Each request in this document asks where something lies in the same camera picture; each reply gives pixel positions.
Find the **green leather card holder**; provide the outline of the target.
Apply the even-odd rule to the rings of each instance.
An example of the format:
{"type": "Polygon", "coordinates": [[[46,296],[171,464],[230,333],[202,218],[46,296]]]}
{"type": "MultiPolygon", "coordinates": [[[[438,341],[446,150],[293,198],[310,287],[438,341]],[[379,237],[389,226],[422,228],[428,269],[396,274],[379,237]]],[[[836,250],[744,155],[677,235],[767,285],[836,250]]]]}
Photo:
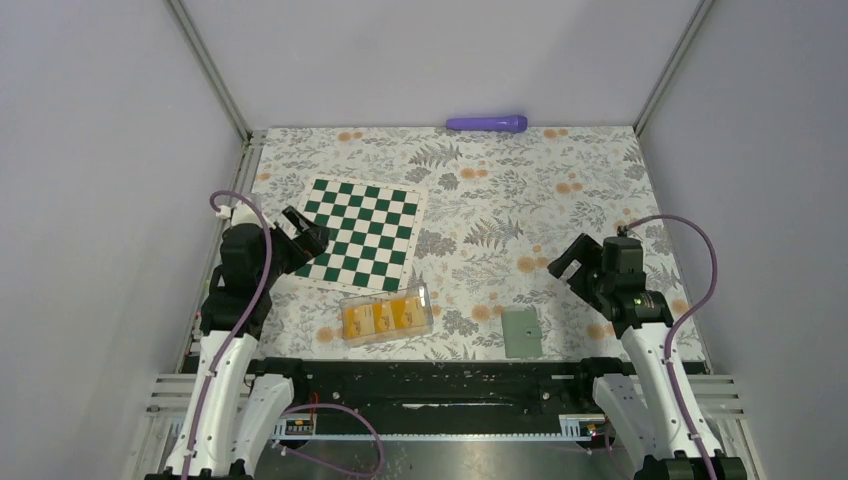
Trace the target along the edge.
{"type": "Polygon", "coordinates": [[[536,359],[543,356],[542,330],[535,310],[507,310],[501,315],[505,356],[536,359]]]}

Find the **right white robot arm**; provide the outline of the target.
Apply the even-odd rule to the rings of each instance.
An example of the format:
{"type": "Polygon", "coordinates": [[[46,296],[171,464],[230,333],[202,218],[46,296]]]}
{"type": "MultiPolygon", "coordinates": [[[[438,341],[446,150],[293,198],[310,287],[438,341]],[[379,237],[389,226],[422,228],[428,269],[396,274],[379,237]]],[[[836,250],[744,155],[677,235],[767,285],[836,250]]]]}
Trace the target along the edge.
{"type": "Polygon", "coordinates": [[[648,289],[639,240],[596,242],[581,234],[548,266],[614,329],[632,365],[613,358],[582,362],[573,386],[583,410],[602,410],[625,447],[636,479],[745,479],[702,414],[674,340],[665,297],[648,289]]]}

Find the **clear plastic card box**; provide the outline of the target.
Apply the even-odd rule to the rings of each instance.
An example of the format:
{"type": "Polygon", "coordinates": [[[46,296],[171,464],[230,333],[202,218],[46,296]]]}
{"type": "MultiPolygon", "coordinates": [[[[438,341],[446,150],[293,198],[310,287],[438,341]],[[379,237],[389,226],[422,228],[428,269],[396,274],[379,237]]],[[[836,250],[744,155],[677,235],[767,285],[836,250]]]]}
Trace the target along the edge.
{"type": "Polygon", "coordinates": [[[349,346],[383,343],[428,334],[434,318],[425,283],[340,302],[342,339],[349,346]]]}

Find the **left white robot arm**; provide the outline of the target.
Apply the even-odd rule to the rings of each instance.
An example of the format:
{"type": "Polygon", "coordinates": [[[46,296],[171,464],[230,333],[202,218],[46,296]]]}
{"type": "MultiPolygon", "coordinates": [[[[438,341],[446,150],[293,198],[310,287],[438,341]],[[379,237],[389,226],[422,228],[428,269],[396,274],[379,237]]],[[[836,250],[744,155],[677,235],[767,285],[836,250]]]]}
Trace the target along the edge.
{"type": "Polygon", "coordinates": [[[250,479],[284,410],[309,401],[310,385],[293,373],[262,374],[246,405],[240,390],[258,349],[272,299],[270,290],[321,255],[330,230],[287,207],[289,236],[241,195],[215,205],[225,221],[208,295],[201,305],[200,351],[183,425],[159,479],[250,479]]]}

